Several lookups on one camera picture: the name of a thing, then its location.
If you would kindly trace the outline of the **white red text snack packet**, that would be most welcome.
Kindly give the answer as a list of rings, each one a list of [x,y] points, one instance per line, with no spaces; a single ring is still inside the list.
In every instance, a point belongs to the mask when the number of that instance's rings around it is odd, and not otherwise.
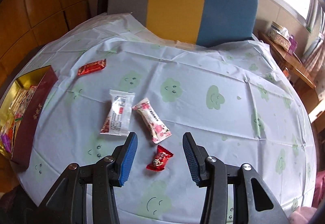
[[[129,135],[132,104],[135,93],[110,90],[111,108],[100,130],[101,135]]]

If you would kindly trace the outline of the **red orange snack bag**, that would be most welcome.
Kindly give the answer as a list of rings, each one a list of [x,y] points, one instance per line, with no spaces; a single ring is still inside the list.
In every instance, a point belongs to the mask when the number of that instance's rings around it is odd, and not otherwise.
[[[29,89],[18,89],[13,101],[9,106],[9,112],[12,114],[15,121],[21,120],[28,107],[37,86],[31,85]]]

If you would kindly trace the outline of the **purple cartoon snack packet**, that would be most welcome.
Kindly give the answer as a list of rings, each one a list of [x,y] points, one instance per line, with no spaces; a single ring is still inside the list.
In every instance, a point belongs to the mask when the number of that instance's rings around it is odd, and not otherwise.
[[[11,153],[12,152],[12,141],[9,138],[8,133],[1,132],[1,141],[3,143],[4,149],[6,152]]]

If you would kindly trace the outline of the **gold and maroon gift box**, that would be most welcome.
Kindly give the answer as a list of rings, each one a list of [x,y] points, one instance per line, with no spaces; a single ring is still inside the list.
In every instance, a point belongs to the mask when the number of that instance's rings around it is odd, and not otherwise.
[[[8,133],[12,141],[11,153],[6,152],[1,141],[1,154],[25,169],[29,167],[34,135],[44,103],[57,81],[51,66],[33,70],[14,80],[1,103],[1,132]],[[15,121],[9,112],[9,106],[18,89],[29,89],[31,85],[37,86],[37,89],[22,119]]]

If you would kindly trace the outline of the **long red candy bar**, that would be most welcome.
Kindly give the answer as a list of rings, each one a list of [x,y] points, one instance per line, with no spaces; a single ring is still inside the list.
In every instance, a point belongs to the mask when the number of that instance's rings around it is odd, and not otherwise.
[[[77,75],[83,76],[86,74],[94,73],[94,72],[103,70],[105,67],[106,67],[106,59],[94,61],[94,62],[88,63],[84,66],[81,66],[78,69]]]

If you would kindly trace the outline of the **wooden side shelf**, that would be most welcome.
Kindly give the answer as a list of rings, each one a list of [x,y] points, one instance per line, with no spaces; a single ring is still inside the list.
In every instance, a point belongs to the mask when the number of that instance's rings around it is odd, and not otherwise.
[[[258,38],[270,46],[271,55],[282,71],[287,69],[289,74],[298,77],[293,87],[305,105],[311,122],[324,120],[324,100],[318,99],[314,79],[299,58],[287,53],[282,46],[275,44],[263,31],[258,30]]]

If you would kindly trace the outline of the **white green patterned tablecloth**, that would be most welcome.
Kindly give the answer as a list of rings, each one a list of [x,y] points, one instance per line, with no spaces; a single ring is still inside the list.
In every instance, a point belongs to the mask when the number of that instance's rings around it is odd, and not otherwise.
[[[104,59],[103,70],[77,75]],[[121,223],[200,221],[205,191],[191,179],[186,132],[226,164],[251,164],[287,215],[311,206],[317,165],[309,116],[267,45],[246,40],[190,52],[129,14],[97,16],[46,45],[24,72],[47,65],[58,81],[40,115],[30,166],[18,172],[34,203],[70,163],[93,164],[124,143],[100,134],[112,89],[135,93],[134,103],[148,98],[172,133],[162,142],[173,153],[166,168],[147,170],[156,145],[132,113],[138,148],[128,181],[115,191]]]

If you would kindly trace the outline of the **small red candy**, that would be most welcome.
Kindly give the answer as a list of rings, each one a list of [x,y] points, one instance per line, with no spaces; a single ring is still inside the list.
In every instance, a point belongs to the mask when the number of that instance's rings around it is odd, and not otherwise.
[[[147,170],[160,172],[165,169],[168,160],[173,157],[173,153],[161,145],[157,146],[157,152],[150,164],[146,166]]]

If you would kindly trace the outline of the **pink floral snack packet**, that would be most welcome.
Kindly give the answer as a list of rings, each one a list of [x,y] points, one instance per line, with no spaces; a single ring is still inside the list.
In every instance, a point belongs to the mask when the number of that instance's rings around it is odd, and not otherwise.
[[[155,112],[148,98],[144,98],[132,107],[138,114],[141,115],[144,123],[148,127],[152,135],[152,141],[159,144],[172,135],[171,131],[167,128],[165,123],[160,119]]]

